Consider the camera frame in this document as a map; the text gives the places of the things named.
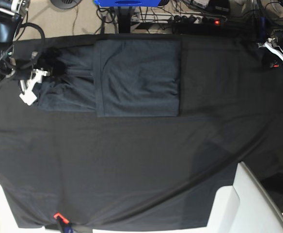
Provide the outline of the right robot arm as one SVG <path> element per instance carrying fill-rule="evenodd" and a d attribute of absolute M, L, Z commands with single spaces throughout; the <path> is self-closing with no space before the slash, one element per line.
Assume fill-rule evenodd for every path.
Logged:
<path fill-rule="evenodd" d="M 28 21 L 29 0 L 0 0 L 0 84 L 12 80 L 21 83 L 38 83 L 51 75 L 52 69 L 40 62 L 46 37 L 43 29 Z M 31 58 L 13 58 L 16 42 L 26 28 L 33 28 L 40 34 L 40 44 Z"/>

